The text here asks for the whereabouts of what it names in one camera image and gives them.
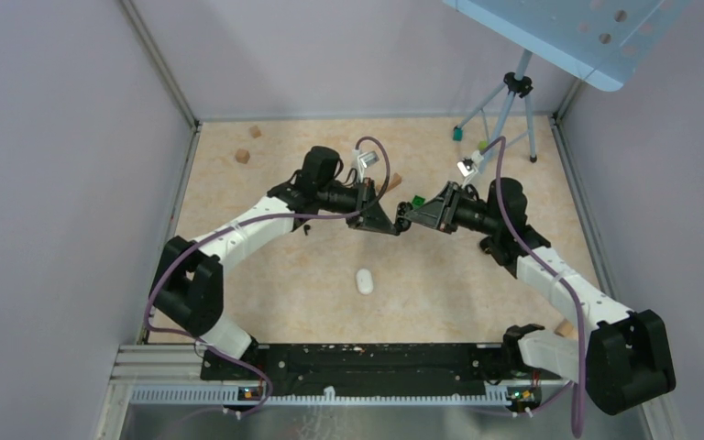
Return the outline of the white earbud charging case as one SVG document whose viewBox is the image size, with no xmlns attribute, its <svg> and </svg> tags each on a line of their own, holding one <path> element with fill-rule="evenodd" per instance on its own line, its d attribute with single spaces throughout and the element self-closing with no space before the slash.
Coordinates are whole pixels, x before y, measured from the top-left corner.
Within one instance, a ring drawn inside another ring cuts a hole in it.
<svg viewBox="0 0 704 440">
<path fill-rule="evenodd" d="M 359 269 L 356 272 L 355 282 L 357 291 L 362 295 L 370 295 L 374 291 L 374 280 L 370 270 Z"/>
</svg>

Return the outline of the black earbud charging case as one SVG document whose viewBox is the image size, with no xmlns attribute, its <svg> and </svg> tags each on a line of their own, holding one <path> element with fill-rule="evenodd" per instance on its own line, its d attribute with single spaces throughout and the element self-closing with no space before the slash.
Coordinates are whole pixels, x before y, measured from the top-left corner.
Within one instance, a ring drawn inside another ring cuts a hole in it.
<svg viewBox="0 0 704 440">
<path fill-rule="evenodd" d="M 412 221 L 408 218 L 408 213 L 410 213 L 412 210 L 413 205 L 411 203 L 398 203 L 396 208 L 396 218 L 393 222 L 398 233 L 403 233 L 410 229 Z"/>
</svg>

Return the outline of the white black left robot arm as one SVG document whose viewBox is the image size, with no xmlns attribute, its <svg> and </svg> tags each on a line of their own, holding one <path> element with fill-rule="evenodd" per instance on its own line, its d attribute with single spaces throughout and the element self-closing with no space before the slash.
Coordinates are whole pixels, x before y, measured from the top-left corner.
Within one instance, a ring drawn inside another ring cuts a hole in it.
<svg viewBox="0 0 704 440">
<path fill-rule="evenodd" d="M 354 147 L 352 182 L 341 182 L 339 153 L 314 146 L 292 176 L 228 223 L 194 239 L 171 238 L 164 246 L 148 296 L 148 309 L 169 317 L 173 333 L 189 336 L 223 353 L 223 368 L 236 379 L 256 370 L 254 338 L 225 313 L 224 282 L 229 272 L 269 242 L 309 220 L 343 219 L 349 228 L 397 236 L 399 228 L 380 206 L 388 185 L 366 173 L 378 161 L 391 168 L 385 148 Z"/>
</svg>

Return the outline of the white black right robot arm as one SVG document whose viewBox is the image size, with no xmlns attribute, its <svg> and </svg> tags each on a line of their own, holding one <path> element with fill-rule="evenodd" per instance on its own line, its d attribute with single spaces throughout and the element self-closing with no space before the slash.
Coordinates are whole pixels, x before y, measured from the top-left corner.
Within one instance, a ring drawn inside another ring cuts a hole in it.
<svg viewBox="0 0 704 440">
<path fill-rule="evenodd" d="M 396 218 L 405 227 L 482 234 L 479 248 L 573 325 L 577 341 L 536 325 L 517 328 L 513 345 L 500 353 L 508 375 L 524 378 L 544 369 L 574 383 L 577 403 L 590 399 L 608 415 L 673 391 L 677 378 L 664 320 L 617 302 L 572 269 L 529 225 L 527 206 L 522 184 L 512 178 L 492 181 L 487 199 L 450 181 L 420 205 L 399 203 Z"/>
</svg>

